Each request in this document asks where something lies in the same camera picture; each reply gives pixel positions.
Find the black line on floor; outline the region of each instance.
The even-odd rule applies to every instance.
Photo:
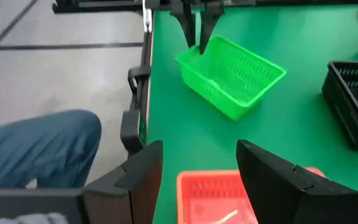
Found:
[[[16,24],[30,11],[38,0],[31,0],[26,7],[9,23],[9,25],[0,33],[0,41],[16,26]]]
[[[60,44],[60,45],[5,45],[0,50],[71,50],[71,49],[103,49],[118,47],[141,47],[142,42],[110,43],[110,44]]]

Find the black basket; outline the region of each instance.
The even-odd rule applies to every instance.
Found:
[[[323,95],[352,148],[358,150],[358,62],[330,62]]]

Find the person's leg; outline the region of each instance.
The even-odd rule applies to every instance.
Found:
[[[0,188],[83,187],[99,147],[99,118],[83,110],[0,127]]]

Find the plastic basket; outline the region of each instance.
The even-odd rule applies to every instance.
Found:
[[[176,60],[185,84],[233,120],[240,119],[286,74],[223,37],[212,38],[203,55],[195,46]]]
[[[182,172],[177,202],[179,224],[258,224],[238,170]]]
[[[358,150],[358,62],[330,62],[323,95],[352,148]]]

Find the green basket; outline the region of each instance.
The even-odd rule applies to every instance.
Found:
[[[244,116],[286,71],[223,38],[176,57],[185,84],[233,120]]]

